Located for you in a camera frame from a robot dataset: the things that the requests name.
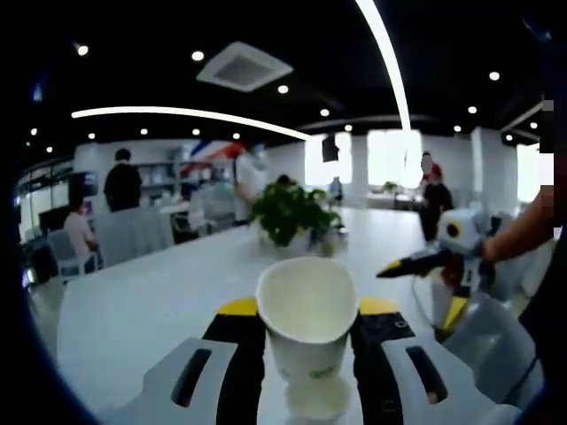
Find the table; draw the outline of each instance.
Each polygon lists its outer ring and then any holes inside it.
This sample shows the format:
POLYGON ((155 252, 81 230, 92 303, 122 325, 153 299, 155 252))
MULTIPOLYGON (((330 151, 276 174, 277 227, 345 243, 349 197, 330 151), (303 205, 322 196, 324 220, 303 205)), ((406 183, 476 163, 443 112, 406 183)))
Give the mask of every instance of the table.
MULTIPOLYGON (((361 295, 390 299, 416 334, 431 332, 410 294, 413 277, 375 278, 391 260, 423 248, 416 213, 344 209, 343 219, 348 245, 335 258, 349 266, 361 295)), ((142 389, 144 373, 186 338, 202 337, 222 305, 253 296, 260 273, 277 261, 260 249, 255 230, 233 228, 67 286, 58 324, 58 370, 91 412, 125 405, 142 389)), ((427 292, 427 285, 417 288, 427 292)), ((341 373, 348 375, 352 362, 347 350, 341 373)), ((265 363, 258 423, 286 423, 284 382, 276 378, 269 344, 265 363)), ((346 423, 361 423, 355 419, 356 399, 346 423)))

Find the black ceiling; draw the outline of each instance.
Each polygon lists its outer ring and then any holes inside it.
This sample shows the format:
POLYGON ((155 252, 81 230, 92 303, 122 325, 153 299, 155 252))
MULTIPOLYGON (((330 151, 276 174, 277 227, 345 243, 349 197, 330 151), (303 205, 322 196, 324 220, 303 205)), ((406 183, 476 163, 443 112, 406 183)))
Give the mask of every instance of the black ceiling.
MULTIPOLYGON (((454 125, 502 128, 540 100, 538 44, 525 11, 497 0, 377 1, 396 52, 412 115, 424 132, 453 133, 454 125), (491 81, 491 71, 500 73, 491 81), (478 113, 467 113, 474 105, 478 113)), ((29 25, 28 82, 19 140, 26 165, 69 154, 95 133, 100 143, 192 137, 285 143, 291 138, 236 124, 189 117, 122 114, 73 120, 71 112, 104 106, 175 106, 226 112, 299 128, 325 120, 398 114, 376 42, 354 0, 272 0, 178 4, 167 11, 66 11, 66 24, 34 17, 29 25), (294 68, 251 93, 195 80, 205 62, 230 43, 248 43, 294 68), (77 55, 74 44, 89 53, 77 55), (193 62, 194 50, 206 59, 193 62), (42 100, 33 94, 39 84, 42 100), (277 86, 286 84, 286 95, 277 86), (30 128, 38 128, 31 136, 30 128), (148 135, 140 135, 147 128, 148 135)), ((331 125, 325 131, 344 126, 331 125)), ((399 128, 399 122, 353 124, 399 128)))

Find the chair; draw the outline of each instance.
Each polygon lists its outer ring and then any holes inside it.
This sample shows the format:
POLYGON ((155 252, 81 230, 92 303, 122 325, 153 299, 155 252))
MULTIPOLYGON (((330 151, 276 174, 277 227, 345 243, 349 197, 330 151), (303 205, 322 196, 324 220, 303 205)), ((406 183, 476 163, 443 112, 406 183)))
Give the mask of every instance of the chair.
POLYGON ((92 252, 87 256, 78 257, 71 237, 65 229, 50 232, 47 235, 47 242, 57 262, 59 276, 64 283, 86 275, 88 265, 92 265, 92 271, 98 270, 97 254, 92 252))
POLYGON ((134 210, 103 214, 92 221, 105 267, 136 257, 129 223, 132 211, 134 210))
POLYGON ((161 232, 158 208, 136 208, 130 210, 129 217, 128 224, 136 257, 161 251, 166 247, 161 232))

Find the paper cup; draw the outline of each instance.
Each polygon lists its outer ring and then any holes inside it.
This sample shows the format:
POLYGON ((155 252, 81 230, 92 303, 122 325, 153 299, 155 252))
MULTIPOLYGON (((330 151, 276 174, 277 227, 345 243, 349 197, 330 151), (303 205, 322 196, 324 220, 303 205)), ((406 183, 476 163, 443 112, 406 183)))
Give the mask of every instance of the paper cup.
POLYGON ((288 383, 338 374, 359 297, 346 267, 302 257, 269 267, 256 289, 279 374, 288 383))

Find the green logo on cup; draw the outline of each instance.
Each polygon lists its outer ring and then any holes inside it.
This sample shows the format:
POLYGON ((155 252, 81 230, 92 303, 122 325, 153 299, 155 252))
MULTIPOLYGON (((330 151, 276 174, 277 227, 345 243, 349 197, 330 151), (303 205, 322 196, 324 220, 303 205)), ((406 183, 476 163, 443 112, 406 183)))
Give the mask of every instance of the green logo on cup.
POLYGON ((314 370, 313 372, 309 372, 309 377, 312 379, 321 379, 332 374, 336 368, 337 366, 329 366, 322 370, 314 370))

